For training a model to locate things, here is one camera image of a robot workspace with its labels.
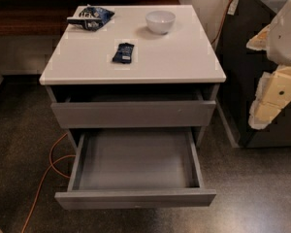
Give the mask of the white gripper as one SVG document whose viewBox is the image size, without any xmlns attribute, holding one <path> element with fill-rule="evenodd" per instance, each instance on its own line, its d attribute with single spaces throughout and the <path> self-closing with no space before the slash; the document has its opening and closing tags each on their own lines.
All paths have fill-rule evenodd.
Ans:
<svg viewBox="0 0 291 233">
<path fill-rule="evenodd" d="M 270 26 L 261 29 L 246 47 L 266 50 L 267 57 L 278 64 L 274 72 L 263 73 L 249 110 L 249 126 L 262 130 L 291 102 L 291 0 L 287 0 Z"/>
</svg>

